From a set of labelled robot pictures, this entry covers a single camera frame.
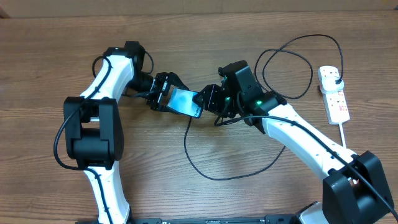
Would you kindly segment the black smartphone with blue screen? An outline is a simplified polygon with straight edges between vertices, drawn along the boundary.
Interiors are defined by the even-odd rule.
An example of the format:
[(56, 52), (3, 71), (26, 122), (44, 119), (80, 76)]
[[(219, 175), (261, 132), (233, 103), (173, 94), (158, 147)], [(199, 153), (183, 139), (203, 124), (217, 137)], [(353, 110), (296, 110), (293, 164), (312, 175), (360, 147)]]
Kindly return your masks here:
[(179, 114), (199, 118), (202, 114), (203, 108), (193, 101), (193, 97), (196, 94), (197, 92), (195, 91), (174, 88), (169, 102), (167, 103), (167, 107)]

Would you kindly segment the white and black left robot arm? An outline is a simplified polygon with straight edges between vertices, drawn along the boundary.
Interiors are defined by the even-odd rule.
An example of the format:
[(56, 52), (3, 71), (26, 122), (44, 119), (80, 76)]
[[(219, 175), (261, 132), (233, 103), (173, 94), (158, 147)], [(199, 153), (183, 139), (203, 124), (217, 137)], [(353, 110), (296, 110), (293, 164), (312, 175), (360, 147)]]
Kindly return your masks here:
[(154, 111), (168, 112), (161, 104), (171, 85), (186, 86), (175, 73), (155, 77), (142, 67), (147, 56), (137, 41), (124, 47), (110, 47), (98, 58), (103, 66), (93, 75), (93, 83), (79, 96), (64, 101), (64, 122), (59, 133), (65, 133), (69, 158), (76, 160), (90, 181), (98, 207), (96, 223), (133, 223), (131, 206), (125, 198), (119, 161), (124, 151), (124, 134), (118, 102), (127, 90), (136, 91)]

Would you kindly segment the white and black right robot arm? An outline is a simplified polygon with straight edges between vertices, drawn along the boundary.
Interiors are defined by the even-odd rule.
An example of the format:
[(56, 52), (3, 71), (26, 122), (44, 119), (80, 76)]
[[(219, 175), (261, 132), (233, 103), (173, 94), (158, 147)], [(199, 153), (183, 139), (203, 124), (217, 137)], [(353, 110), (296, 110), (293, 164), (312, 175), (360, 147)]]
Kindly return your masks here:
[(193, 97), (222, 118), (216, 126), (245, 121), (276, 139), (302, 160), (323, 184), (323, 199), (297, 212), (291, 223), (376, 223), (397, 216), (380, 160), (335, 143), (301, 118), (286, 99), (263, 91), (246, 61), (219, 68), (221, 85)]

